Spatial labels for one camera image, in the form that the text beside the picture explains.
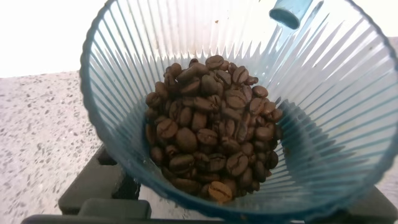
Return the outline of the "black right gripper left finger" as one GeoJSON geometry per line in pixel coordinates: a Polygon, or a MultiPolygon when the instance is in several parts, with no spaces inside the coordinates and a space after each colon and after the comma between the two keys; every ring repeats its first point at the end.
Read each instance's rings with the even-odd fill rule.
{"type": "Polygon", "coordinates": [[[91,198],[137,200],[140,187],[101,145],[60,197],[58,207],[64,215],[76,215],[91,198]]]}

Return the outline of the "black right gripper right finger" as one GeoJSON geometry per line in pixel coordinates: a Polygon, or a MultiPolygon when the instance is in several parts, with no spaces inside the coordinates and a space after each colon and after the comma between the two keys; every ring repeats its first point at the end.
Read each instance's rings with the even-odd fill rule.
{"type": "Polygon", "coordinates": [[[394,223],[397,208],[376,187],[351,207],[355,223],[394,223]]]}

